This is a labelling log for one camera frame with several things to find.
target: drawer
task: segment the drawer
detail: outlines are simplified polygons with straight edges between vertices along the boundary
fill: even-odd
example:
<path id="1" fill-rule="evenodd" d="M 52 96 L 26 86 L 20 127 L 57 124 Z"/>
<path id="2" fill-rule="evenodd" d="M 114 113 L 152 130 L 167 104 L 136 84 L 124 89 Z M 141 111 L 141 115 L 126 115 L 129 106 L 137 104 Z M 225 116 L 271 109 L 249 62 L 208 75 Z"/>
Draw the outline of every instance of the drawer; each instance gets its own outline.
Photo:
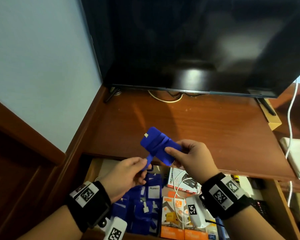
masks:
<path id="1" fill-rule="evenodd" d="M 108 172 L 117 161 L 94 158 L 91 161 L 87 175 L 84 181 L 93 182 L 97 177 L 102 177 Z M 286 239 L 286 240 L 300 240 L 300 232 L 297 228 L 296 222 L 292 216 L 290 209 L 288 208 L 284 194 L 280 188 L 278 181 L 272 179 L 265 179 L 266 189 L 261 190 L 263 200 L 267 202 L 269 206 L 270 214 L 273 218 L 275 229 Z M 104 233 L 100 230 L 88 230 L 82 237 L 82 239 L 100 239 L 104 238 Z M 154 236 L 144 236 L 132 233 L 125 233 L 124 240 L 128 239 L 144 239 L 144 240 L 155 240 L 165 239 Z"/>

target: black wrist strap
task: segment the black wrist strap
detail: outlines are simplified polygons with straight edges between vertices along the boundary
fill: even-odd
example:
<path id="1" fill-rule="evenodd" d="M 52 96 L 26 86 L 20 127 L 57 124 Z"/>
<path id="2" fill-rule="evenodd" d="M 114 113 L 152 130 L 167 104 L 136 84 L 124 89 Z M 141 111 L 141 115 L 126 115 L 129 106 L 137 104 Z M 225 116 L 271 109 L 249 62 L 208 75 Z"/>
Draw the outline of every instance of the black wrist strap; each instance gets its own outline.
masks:
<path id="1" fill-rule="evenodd" d="M 85 232 L 104 219 L 111 201 L 99 181 L 87 181 L 69 194 L 66 204 L 80 231 Z"/>
<path id="2" fill-rule="evenodd" d="M 199 196 L 211 215 L 226 220 L 242 211 L 251 202 L 241 187 L 230 177 L 219 173 L 208 179 Z"/>

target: television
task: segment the television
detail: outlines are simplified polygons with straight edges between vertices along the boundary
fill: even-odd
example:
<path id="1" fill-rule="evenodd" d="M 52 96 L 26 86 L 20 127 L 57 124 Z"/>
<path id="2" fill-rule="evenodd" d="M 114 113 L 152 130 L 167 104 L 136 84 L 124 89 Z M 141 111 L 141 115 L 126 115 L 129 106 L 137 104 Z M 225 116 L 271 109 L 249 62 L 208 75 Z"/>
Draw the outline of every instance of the television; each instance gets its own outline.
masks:
<path id="1" fill-rule="evenodd" d="M 300 0 L 81 0 L 107 87 L 278 97 L 300 75 Z"/>

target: cardboard box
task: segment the cardboard box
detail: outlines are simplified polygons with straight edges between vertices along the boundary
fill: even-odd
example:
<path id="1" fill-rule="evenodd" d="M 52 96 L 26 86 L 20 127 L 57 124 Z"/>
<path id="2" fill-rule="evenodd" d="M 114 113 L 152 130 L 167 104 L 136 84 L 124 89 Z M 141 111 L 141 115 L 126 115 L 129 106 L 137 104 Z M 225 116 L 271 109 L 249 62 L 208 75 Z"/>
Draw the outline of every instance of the cardboard box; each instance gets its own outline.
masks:
<path id="1" fill-rule="evenodd" d="M 181 181 L 183 181 L 186 178 L 189 178 L 186 171 L 179 168 L 170 168 L 167 187 L 173 189 L 173 182 L 174 180 L 176 180 L 174 186 L 177 189 L 178 186 L 180 185 L 178 191 L 181 190 L 184 192 L 195 193 L 195 194 L 200 192 L 201 185 L 197 183 L 194 179 L 187 179 L 181 183 Z"/>
<path id="2" fill-rule="evenodd" d="M 274 108 L 272 107 L 269 99 L 265 98 L 264 100 L 267 102 L 267 104 L 270 106 L 270 108 L 272 108 L 273 111 L 275 111 Z M 268 110 L 259 101 L 258 101 L 258 103 L 259 103 L 259 105 L 260 105 L 260 107 L 261 107 L 261 109 L 264 113 L 264 116 L 266 117 L 266 119 L 268 121 L 268 125 L 269 125 L 271 130 L 274 130 L 275 128 L 277 128 L 279 125 L 282 124 L 282 122 L 281 122 L 278 115 L 271 115 L 268 112 Z"/>
<path id="3" fill-rule="evenodd" d="M 206 228 L 195 227 L 189 217 L 187 202 L 184 200 L 184 240 L 219 240 L 217 225 L 210 224 Z"/>
<path id="4" fill-rule="evenodd" d="M 161 234 L 162 238 L 184 240 L 183 220 L 184 200 L 163 197 L 162 198 L 162 217 L 161 217 Z"/>

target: person's left hand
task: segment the person's left hand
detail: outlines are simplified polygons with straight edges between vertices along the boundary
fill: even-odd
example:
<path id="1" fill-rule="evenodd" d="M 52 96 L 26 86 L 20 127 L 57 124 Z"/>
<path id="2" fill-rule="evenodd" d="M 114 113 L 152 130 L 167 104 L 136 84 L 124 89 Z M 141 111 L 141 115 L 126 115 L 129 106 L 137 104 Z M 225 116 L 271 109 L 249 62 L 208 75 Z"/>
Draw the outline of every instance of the person's left hand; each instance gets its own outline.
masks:
<path id="1" fill-rule="evenodd" d="M 147 159 L 132 157 L 120 161 L 106 176 L 100 179 L 111 203 L 118 201 L 126 192 L 136 185 L 144 185 L 147 170 L 140 171 L 146 166 Z"/>

